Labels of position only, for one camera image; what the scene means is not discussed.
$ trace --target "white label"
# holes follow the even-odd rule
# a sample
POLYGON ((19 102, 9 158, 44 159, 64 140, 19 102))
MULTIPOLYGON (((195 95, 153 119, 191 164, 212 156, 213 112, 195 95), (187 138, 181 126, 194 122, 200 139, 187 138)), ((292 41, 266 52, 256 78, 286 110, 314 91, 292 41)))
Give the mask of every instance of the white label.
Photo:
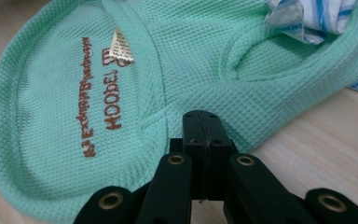
POLYGON ((115 33, 113 34, 112 46, 109 50, 109 56, 123 60, 126 62, 133 62, 132 53, 124 35, 116 27, 115 33))

